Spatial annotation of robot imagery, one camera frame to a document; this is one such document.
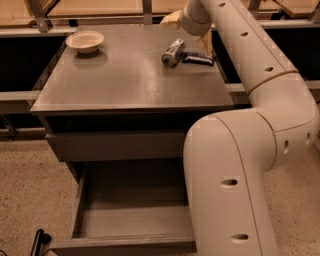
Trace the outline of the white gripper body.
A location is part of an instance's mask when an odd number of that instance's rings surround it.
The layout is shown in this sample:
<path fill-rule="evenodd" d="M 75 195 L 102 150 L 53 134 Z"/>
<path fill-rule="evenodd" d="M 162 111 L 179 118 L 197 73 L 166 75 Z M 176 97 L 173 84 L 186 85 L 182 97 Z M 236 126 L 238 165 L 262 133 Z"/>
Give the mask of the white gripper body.
<path fill-rule="evenodd" d="M 192 36 L 203 36 L 211 28 L 212 20 L 200 0 L 188 0 L 179 15 L 181 27 Z"/>

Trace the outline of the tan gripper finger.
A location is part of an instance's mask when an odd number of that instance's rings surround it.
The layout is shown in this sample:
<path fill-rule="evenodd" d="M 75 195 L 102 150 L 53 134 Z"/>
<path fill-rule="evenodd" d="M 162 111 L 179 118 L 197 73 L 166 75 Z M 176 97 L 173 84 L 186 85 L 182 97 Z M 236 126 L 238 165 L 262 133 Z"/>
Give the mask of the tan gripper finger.
<path fill-rule="evenodd" d="M 200 36 L 198 39 L 198 43 L 200 44 L 201 48 L 207 55 L 212 53 L 212 33 L 208 31 L 205 35 Z"/>
<path fill-rule="evenodd" d="M 180 26 L 180 20 L 179 20 L 180 13 L 181 13 L 180 10 L 170 13 L 169 15 L 165 16 L 161 20 L 160 25 L 161 26 L 179 27 Z"/>

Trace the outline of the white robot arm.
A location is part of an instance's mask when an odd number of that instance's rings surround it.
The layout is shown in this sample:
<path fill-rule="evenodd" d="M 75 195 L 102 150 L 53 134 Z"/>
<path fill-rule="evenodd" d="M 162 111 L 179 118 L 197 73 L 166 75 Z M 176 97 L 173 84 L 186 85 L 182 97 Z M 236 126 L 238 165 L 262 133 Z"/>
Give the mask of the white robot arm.
<path fill-rule="evenodd" d="M 301 155 L 319 131 L 304 79 L 241 0 L 188 0 L 165 19 L 215 28 L 250 108 L 207 115 L 187 133 L 183 165 L 198 256 L 278 256 L 263 175 Z"/>

